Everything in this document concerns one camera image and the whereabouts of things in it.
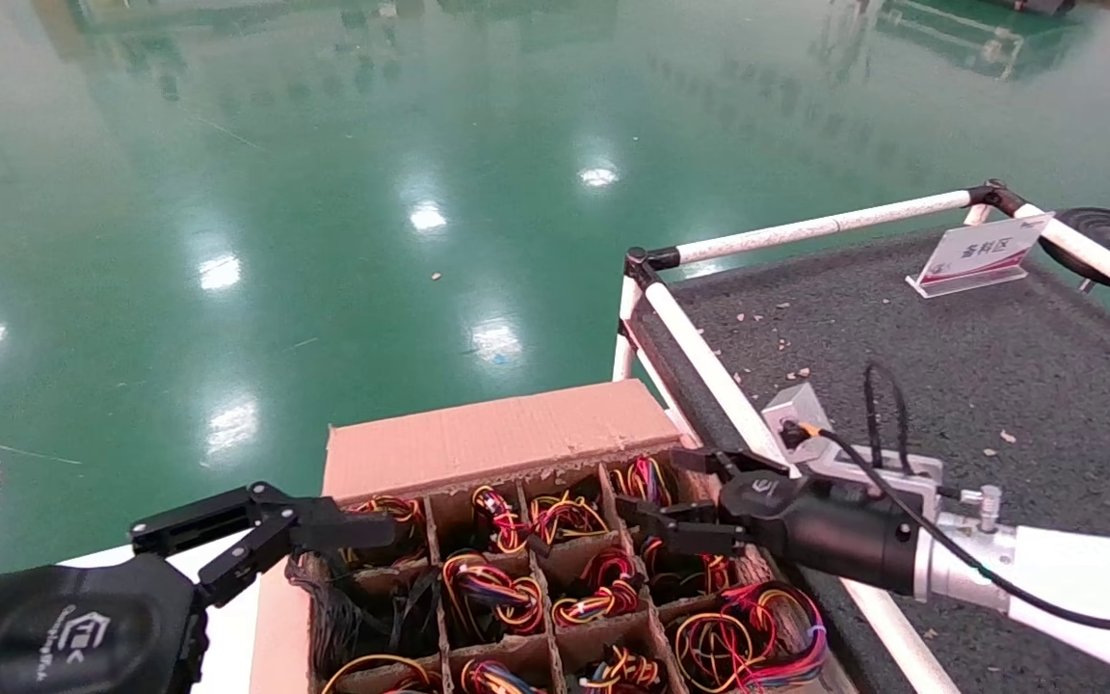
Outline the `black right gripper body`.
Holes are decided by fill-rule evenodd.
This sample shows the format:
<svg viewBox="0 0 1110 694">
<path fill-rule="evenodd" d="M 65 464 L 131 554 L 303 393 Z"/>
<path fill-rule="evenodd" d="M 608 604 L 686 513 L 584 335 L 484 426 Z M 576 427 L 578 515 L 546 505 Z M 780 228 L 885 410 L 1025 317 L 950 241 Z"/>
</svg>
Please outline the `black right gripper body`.
<svg viewBox="0 0 1110 694">
<path fill-rule="evenodd" d="M 722 517 L 750 544 L 808 570 L 912 596 L 917 551 L 911 514 L 861 483 L 745 471 L 719 493 Z"/>
</svg>

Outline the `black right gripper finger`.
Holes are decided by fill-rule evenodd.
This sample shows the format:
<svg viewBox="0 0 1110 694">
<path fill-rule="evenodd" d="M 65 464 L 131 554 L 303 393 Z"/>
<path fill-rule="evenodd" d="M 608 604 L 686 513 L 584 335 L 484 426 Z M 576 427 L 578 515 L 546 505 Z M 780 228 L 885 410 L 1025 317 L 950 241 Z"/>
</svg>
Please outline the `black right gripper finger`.
<svg viewBox="0 0 1110 694">
<path fill-rule="evenodd" d="M 638 527 L 644 535 L 659 539 L 670 553 L 686 556 L 744 556 L 753 544 L 754 501 L 727 497 L 682 502 L 660 506 L 635 496 L 616 500 L 622 521 Z"/>
<path fill-rule="evenodd" d="M 751 451 L 731 451 L 722 447 L 674 447 L 672 449 L 672 465 L 674 467 L 695 471 L 705 475 L 717 475 L 719 480 L 740 477 L 745 473 L 766 471 L 779 477 L 790 477 L 789 467 L 784 463 L 763 457 Z"/>
</svg>

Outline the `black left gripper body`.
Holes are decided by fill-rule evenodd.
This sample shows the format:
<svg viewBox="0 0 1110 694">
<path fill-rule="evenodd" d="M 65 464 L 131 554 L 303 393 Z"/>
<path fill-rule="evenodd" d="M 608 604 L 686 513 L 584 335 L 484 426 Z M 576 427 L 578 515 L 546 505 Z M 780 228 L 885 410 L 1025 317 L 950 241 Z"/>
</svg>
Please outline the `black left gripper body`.
<svg viewBox="0 0 1110 694">
<path fill-rule="evenodd" d="M 210 640 L 164 559 L 0 573 L 0 693 L 189 693 Z"/>
</svg>

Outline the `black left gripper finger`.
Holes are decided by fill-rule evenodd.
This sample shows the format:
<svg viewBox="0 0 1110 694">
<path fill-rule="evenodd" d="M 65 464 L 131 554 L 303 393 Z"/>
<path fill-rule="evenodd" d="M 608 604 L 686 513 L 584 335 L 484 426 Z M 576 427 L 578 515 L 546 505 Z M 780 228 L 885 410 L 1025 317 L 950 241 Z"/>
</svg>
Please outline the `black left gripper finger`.
<svg viewBox="0 0 1110 694">
<path fill-rule="evenodd" d="M 384 547 L 396 530 L 396 523 L 261 523 L 199 570 L 199 596 L 206 607 L 224 607 L 292 554 Z"/>
<path fill-rule="evenodd" d="M 292 496 L 256 482 L 138 520 L 129 540 L 137 554 L 168 557 L 239 535 L 234 556 L 285 557 L 295 550 L 387 547 L 397 529 L 384 511 L 345 513 L 327 496 Z"/>
</svg>

